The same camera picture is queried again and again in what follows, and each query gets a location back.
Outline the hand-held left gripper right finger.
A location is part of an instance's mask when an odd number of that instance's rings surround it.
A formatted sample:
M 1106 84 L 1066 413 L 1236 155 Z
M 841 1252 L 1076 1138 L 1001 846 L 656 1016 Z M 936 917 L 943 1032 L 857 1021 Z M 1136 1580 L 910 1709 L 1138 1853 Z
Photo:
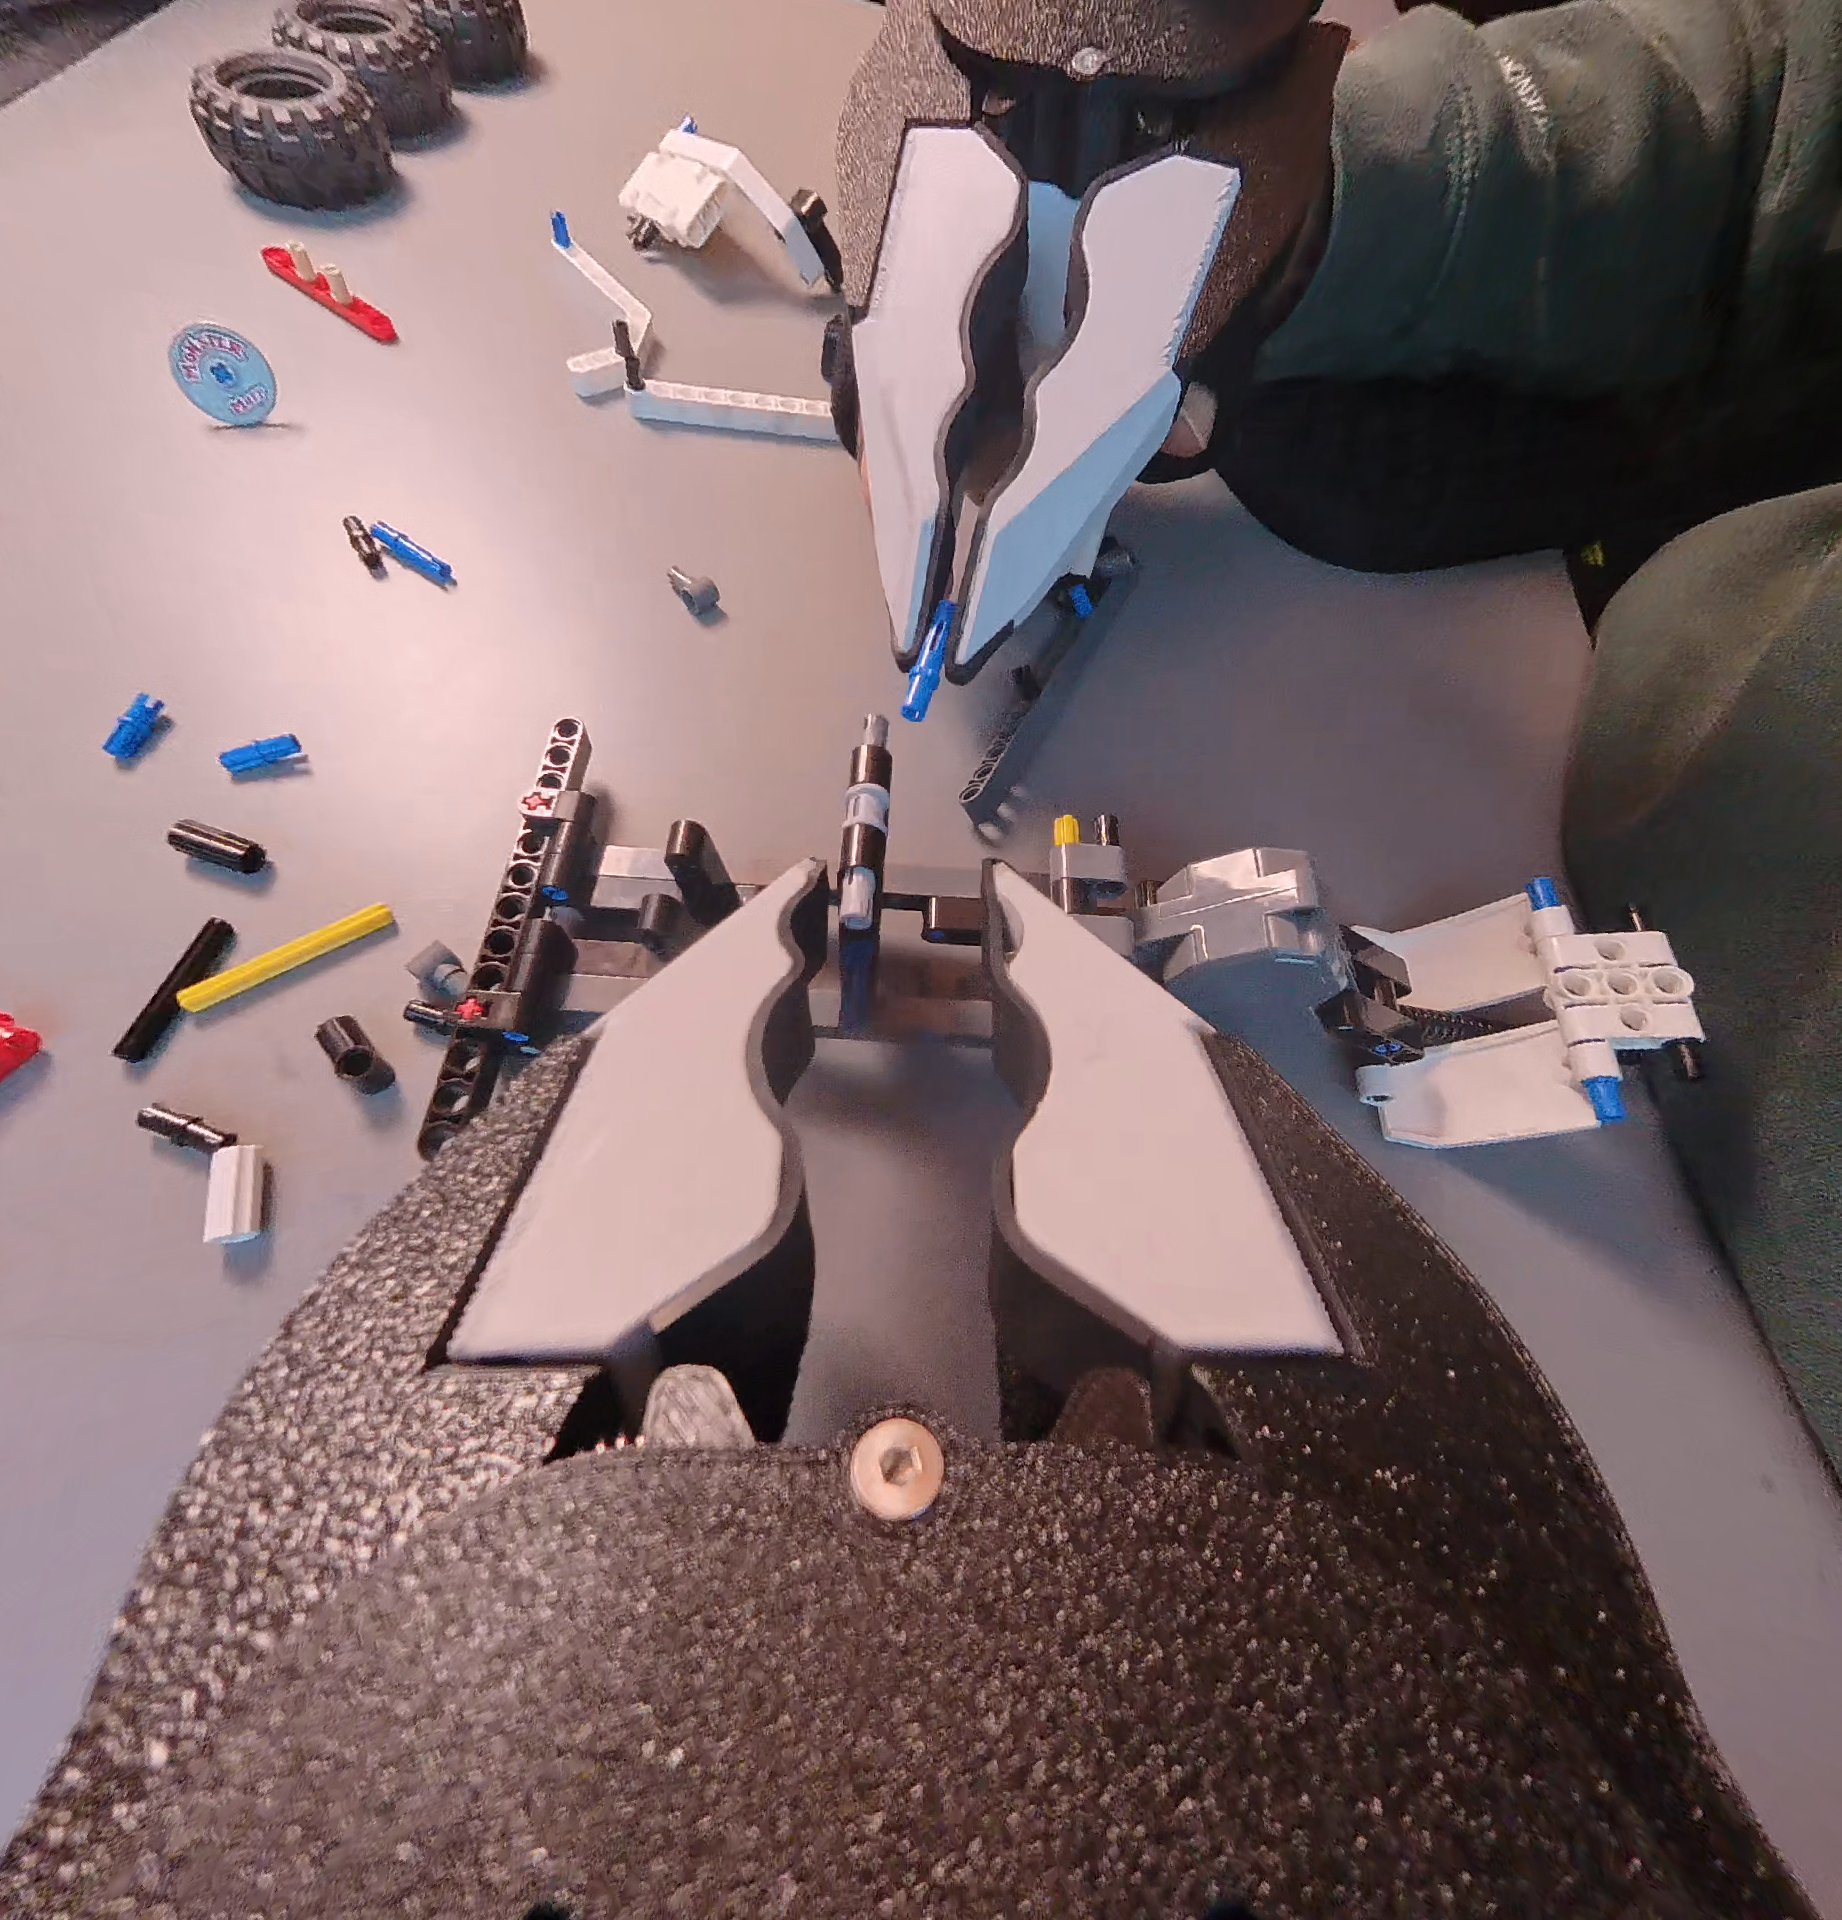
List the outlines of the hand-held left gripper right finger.
M 980 865 L 980 965 L 994 1066 L 1026 1107 L 994 1174 L 1001 1369 L 1031 1392 L 1136 1369 L 1171 1429 L 1193 1364 L 1350 1364 L 1315 1251 L 1222 1089 L 1217 1029 L 1004 860 Z

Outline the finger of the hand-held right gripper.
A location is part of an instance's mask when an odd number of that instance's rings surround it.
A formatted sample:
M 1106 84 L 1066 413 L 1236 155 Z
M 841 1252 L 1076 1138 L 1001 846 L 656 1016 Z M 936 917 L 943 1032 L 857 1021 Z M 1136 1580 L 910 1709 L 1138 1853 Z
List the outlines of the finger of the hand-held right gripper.
M 955 492 L 980 424 L 1021 401 L 1026 171 L 980 126 L 910 126 L 857 320 L 860 471 L 910 662 L 955 565 Z
M 1136 155 L 1076 211 L 1067 335 L 1026 378 L 1026 437 L 973 515 L 955 600 L 955 682 L 1040 597 L 1083 571 L 1113 502 L 1158 456 L 1182 378 L 1175 345 L 1242 194 L 1242 163 Z

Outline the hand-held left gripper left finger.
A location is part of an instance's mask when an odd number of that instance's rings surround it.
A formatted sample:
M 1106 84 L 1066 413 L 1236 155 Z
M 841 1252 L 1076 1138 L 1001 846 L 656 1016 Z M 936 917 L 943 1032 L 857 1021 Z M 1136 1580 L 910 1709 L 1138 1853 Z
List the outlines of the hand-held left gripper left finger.
M 451 1364 L 601 1364 L 628 1427 L 656 1369 L 711 1364 L 782 1441 L 809 1336 L 782 1096 L 826 959 L 831 865 L 806 853 L 588 1032 Z

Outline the toy brick vehicle chassis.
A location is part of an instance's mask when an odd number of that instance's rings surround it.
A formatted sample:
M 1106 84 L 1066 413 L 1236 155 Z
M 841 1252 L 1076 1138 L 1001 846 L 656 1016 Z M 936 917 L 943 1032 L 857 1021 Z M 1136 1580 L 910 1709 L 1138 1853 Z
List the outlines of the toy brick vehicle chassis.
M 826 1039 L 989 1048 L 980 900 L 885 886 L 885 788 L 885 713 L 866 713 L 850 754 L 809 1029 Z M 1703 1079 L 1698 980 L 1673 935 L 1646 917 L 1580 931 L 1544 871 L 1435 923 L 1359 931 L 1332 917 L 1306 846 L 1226 846 L 1171 880 L 1136 880 L 1113 816 L 1097 828 L 1066 816 L 1048 865 L 1026 880 L 1182 999 L 1298 970 L 1326 1032 L 1355 1057 L 1359 1101 L 1388 1107 L 1377 1136 L 1404 1144 L 1610 1128 L 1627 1113 L 1627 1066 L 1646 1050 Z M 588 728 L 554 713 L 520 794 L 520 837 L 468 959 L 457 1032 L 440 1032 L 418 1151 L 440 1151 L 496 1101 L 505 1066 L 616 1016 L 753 890 L 692 816 L 656 846 L 609 842 Z

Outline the grey toy brick beam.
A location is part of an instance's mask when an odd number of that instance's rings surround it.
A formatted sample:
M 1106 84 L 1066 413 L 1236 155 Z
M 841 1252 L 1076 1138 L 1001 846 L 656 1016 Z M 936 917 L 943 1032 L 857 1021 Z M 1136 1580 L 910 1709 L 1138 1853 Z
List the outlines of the grey toy brick beam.
M 1048 582 L 1045 605 L 1026 627 L 1040 643 L 1004 671 L 1001 728 L 962 788 L 962 816 L 973 828 L 1001 828 L 1004 795 L 1021 794 L 1031 754 L 1045 747 L 1048 724 L 1076 694 L 1136 582 L 1138 582 L 1138 556 L 1113 529 L 1102 538 L 1086 579 L 1067 571 Z

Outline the grey desk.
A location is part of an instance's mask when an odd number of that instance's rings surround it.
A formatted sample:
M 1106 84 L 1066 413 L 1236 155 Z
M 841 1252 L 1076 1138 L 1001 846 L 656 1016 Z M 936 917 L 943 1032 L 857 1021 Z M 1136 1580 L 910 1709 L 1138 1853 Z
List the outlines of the grey desk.
M 173 7 L 0 108 L 0 1009 L 46 1057 L 0 1089 L 0 1846 L 69 1734 L 204 1427 L 334 1251 L 418 1174 L 436 1079 L 403 959 L 468 941 L 546 728 L 593 728 L 628 842 L 700 816 L 743 871 L 833 853 L 841 759 L 898 700 L 860 474 L 833 452 L 648 429 L 562 360 L 609 335 L 549 211 L 642 282 L 665 367 L 814 395 L 826 301 L 735 211 L 700 258 L 634 258 L 616 192 L 678 112 L 793 192 L 833 192 L 833 100 L 873 7 L 526 7 L 531 84 L 468 95 L 356 223 L 244 201 L 193 72 L 270 7 Z M 396 345 L 258 270 L 303 237 Z M 162 373 L 182 320 L 244 331 L 280 424 L 216 429 Z M 457 592 L 365 565 L 339 515 Z M 1309 846 L 1332 908 L 1420 923 L 1559 865 L 1587 671 L 1559 556 L 1355 579 L 1236 492 L 1136 492 L 1138 592 L 1031 759 L 1021 837 L 1123 809 L 1138 871 Z M 692 615 L 674 565 L 715 579 Z M 132 694 L 142 759 L 100 738 Z M 303 759 L 226 777 L 224 747 Z M 162 842 L 256 837 L 266 871 Z M 207 1021 L 146 1073 L 118 1029 L 196 935 L 270 948 L 387 900 L 396 923 Z M 396 1073 L 351 1089 L 318 1029 Z M 1842 1913 L 1842 1492 L 1675 1193 L 1658 1113 L 1587 1138 L 1409 1151 L 1334 1079 L 1306 999 L 1246 1039 L 1485 1280 L 1600 1459 L 1691 1689 L 1826 1913 Z M 270 1229 L 204 1243 L 204 1163 L 132 1128 L 196 1107 L 270 1151 Z M 989 1163 L 1014 1101 L 980 1050 L 826 1048 L 814 1328 L 793 1441 L 866 1402 L 994 1427 Z

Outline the white straight toy brick beam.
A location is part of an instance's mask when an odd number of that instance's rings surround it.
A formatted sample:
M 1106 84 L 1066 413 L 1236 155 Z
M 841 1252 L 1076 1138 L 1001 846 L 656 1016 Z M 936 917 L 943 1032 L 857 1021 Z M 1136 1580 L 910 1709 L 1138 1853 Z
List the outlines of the white straight toy brick beam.
M 648 420 L 648 424 L 833 446 L 833 404 L 831 401 L 793 401 L 793 395 L 726 395 L 726 385 L 642 378 L 642 385 L 628 385 L 628 413 Z

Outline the white toy brick part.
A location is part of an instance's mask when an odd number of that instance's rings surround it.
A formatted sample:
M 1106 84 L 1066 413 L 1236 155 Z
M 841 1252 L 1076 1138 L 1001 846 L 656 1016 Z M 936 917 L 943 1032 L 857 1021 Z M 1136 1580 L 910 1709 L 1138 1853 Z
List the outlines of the white toy brick part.
M 841 255 L 814 192 L 780 194 L 743 147 L 700 136 L 692 117 L 623 185 L 634 246 L 700 246 L 722 201 L 746 194 L 782 238 L 806 282 L 841 291 Z

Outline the white bent toy brick beam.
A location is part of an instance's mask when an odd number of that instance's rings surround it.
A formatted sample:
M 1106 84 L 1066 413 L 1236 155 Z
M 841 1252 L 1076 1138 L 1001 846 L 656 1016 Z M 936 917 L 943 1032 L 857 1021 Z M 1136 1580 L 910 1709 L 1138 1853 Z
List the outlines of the white bent toy brick beam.
M 549 246 L 609 301 L 616 341 L 572 352 L 577 401 L 609 401 L 642 378 L 650 308 L 588 246 L 577 246 L 562 211 L 549 211 Z

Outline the yellow toy brick axle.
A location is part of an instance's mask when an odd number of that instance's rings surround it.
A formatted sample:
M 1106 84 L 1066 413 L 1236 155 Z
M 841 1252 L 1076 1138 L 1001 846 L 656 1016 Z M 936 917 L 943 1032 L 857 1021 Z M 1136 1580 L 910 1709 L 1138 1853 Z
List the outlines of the yellow toy brick axle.
M 308 970 L 318 959 L 334 959 L 334 948 L 351 948 L 351 941 L 361 941 L 361 935 L 373 935 L 387 923 L 392 923 L 392 908 L 373 900 L 373 908 L 361 908 L 361 915 L 351 915 L 334 923 L 318 923 L 318 931 L 303 931 L 294 941 L 270 941 L 270 948 L 244 959 L 233 970 L 196 975 L 193 987 L 180 987 L 180 1009 L 182 1016 L 207 1016 L 207 1009 L 224 1009 L 233 994 L 256 994 L 256 987 L 266 987 L 266 980 L 280 980 L 294 970 Z

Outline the black toy brick axle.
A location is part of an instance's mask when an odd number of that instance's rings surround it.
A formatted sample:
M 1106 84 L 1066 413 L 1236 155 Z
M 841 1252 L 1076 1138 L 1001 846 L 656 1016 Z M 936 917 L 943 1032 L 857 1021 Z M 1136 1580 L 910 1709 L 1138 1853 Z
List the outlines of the black toy brick axle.
M 146 1066 L 173 1021 L 182 1016 L 180 994 L 204 975 L 216 975 L 216 965 L 233 948 L 233 923 L 226 917 L 204 917 L 204 931 L 182 941 L 182 959 L 162 970 L 162 980 L 146 994 L 146 1009 L 124 1021 L 124 1032 L 117 1039 L 118 1066 Z

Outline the black toy rubber tire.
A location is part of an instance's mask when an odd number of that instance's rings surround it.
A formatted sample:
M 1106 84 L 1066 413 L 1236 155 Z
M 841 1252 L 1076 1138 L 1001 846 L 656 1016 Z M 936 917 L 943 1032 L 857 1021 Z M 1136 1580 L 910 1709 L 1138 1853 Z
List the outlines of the black toy rubber tire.
M 233 48 L 193 72 L 193 117 L 216 163 L 266 201 L 356 211 L 392 192 L 373 95 L 308 48 Z
M 403 0 L 294 0 L 270 40 L 351 72 L 392 136 L 440 130 L 457 112 L 451 48 Z
M 414 0 L 436 34 L 457 87 L 520 84 L 531 40 L 520 0 Z

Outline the red thin toy brick plate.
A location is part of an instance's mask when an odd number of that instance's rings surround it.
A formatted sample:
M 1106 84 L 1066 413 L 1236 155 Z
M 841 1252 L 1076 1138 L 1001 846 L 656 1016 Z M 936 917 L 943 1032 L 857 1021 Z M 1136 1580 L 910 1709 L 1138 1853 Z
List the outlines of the red thin toy brick plate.
M 334 308 L 373 341 L 396 341 L 392 314 L 351 291 L 339 265 L 318 265 L 308 246 L 258 246 L 266 270 L 303 291 L 308 301 Z

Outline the person's green sweater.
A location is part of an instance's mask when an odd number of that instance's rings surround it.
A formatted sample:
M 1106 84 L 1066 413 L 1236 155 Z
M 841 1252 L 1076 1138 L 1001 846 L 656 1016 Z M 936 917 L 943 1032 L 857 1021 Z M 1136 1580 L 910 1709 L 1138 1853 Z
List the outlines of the person's green sweater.
M 1703 1086 L 1658 1113 L 1842 1475 L 1842 480 L 1673 538 L 1600 605 L 1563 865 L 1703 987 Z

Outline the round blue printed disc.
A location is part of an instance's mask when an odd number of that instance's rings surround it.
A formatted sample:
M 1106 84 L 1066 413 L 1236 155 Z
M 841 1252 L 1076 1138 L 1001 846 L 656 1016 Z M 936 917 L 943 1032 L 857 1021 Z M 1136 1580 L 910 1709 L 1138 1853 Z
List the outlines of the round blue printed disc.
M 280 404 L 270 360 L 224 320 L 182 320 L 173 335 L 173 378 L 204 420 L 226 429 L 266 424 Z

